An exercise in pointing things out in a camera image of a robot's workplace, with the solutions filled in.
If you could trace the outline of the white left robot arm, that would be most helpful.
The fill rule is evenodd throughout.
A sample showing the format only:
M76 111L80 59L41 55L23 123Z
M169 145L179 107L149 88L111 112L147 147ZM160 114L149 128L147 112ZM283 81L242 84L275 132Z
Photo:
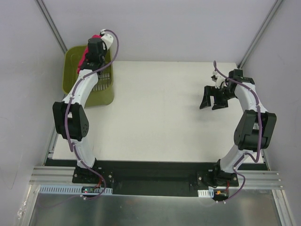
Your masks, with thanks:
M75 175L89 183L102 183L104 179L97 170L96 157L87 140L89 121L84 107L103 70L108 67L105 57L113 41L109 34L94 35L88 40L77 65L75 84L62 101L52 106L56 132L67 140L76 157Z

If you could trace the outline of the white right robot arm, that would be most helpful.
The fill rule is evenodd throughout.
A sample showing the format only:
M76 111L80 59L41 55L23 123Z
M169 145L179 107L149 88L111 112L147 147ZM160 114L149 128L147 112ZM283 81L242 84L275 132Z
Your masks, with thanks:
M244 77L242 70L234 69L225 76L215 68L211 79L215 85L204 87L200 109L227 108L228 101L236 98L243 110L234 131L233 147L216 162L210 172L202 176L202 183L218 187L234 184L238 176L235 171L248 157L255 163L259 161L261 150L270 144L277 116L262 105L254 80Z

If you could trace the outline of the pink t shirt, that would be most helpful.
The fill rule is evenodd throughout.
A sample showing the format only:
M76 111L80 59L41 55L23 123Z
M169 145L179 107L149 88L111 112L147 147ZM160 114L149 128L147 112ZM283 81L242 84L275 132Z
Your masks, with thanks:
M92 36L92 38L101 38L101 37L102 37L101 35L97 35L97 34L95 34L95 35ZM82 64L85 61L85 57L86 57L86 53L87 52L88 52L88 47L85 48L85 50L84 50L84 52L82 54L82 57L81 57L81 59L80 59L80 61L78 63L77 74L79 74L79 72L80 72L80 67L82 66Z

